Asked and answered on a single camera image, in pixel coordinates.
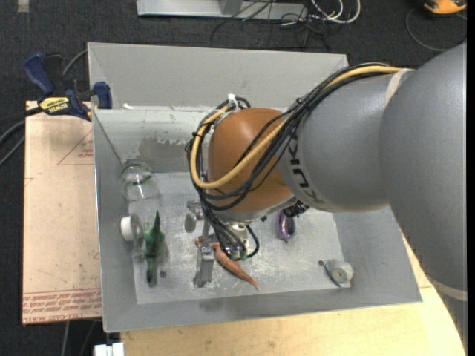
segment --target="purple object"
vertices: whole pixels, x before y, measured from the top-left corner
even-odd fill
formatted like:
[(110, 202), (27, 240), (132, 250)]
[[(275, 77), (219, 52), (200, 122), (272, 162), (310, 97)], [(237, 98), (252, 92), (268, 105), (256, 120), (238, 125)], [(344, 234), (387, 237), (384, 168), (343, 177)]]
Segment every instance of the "purple object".
[(295, 235), (295, 220), (284, 212), (279, 213), (279, 238), (288, 243)]

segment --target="orange carrot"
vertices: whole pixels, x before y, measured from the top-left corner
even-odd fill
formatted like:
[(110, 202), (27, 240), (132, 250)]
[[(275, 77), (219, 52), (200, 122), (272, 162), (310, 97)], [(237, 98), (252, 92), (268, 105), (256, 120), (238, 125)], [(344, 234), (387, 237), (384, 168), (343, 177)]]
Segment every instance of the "orange carrot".
[[(195, 240), (197, 245), (201, 244), (200, 239)], [(238, 261), (233, 261), (226, 256), (226, 254), (221, 250), (220, 243), (209, 243), (214, 249), (214, 258), (221, 264), (225, 269), (229, 270), (233, 275), (236, 277), (249, 282), (253, 285), (257, 290), (259, 290), (259, 285), (254, 281), (250, 275), (248, 275), (243, 268), (241, 267)]]

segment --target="blue clamp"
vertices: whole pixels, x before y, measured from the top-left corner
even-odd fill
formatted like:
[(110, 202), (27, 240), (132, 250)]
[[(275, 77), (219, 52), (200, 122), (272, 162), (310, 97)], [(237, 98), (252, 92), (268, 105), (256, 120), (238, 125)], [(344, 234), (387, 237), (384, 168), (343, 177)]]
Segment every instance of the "blue clamp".
[(43, 91), (43, 97), (52, 95), (55, 87), (43, 68), (43, 53), (33, 54), (23, 63), (23, 70), (28, 79), (40, 87)]
[(99, 108), (112, 109), (111, 89), (106, 82), (97, 82), (93, 87), (99, 99)]
[[(43, 112), (48, 115), (70, 115), (90, 120), (90, 114), (88, 114), (90, 109), (82, 102), (82, 99), (93, 95), (97, 95), (99, 99), (99, 108), (112, 108), (111, 90), (107, 83), (97, 82), (93, 90), (84, 93), (76, 93), (73, 89), (63, 91), (62, 87), (58, 90), (58, 87), (62, 86), (62, 79), (56, 77), (58, 85), (55, 87), (45, 70), (43, 58), (43, 53), (35, 53), (23, 63), (23, 69), (28, 79), (40, 87), (43, 92), (43, 96), (38, 100), (38, 106)], [(55, 63), (53, 69), (56, 71), (53, 74), (56, 75), (59, 71), (59, 64)]]

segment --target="cardboard sheet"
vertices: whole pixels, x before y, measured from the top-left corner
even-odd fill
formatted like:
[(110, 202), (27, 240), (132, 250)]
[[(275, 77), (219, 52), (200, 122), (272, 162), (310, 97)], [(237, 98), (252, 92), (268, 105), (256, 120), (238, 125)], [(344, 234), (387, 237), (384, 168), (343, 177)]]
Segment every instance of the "cardboard sheet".
[(102, 315), (92, 124), (26, 121), (22, 322)]

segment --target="yellow clamp label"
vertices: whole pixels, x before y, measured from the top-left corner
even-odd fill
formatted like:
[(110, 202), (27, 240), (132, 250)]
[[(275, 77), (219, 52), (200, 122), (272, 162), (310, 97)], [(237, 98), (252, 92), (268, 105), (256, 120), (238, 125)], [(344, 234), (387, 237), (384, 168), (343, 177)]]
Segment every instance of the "yellow clamp label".
[(69, 99), (65, 96), (53, 96), (40, 102), (39, 106), (47, 113), (55, 113), (69, 108), (68, 103)]

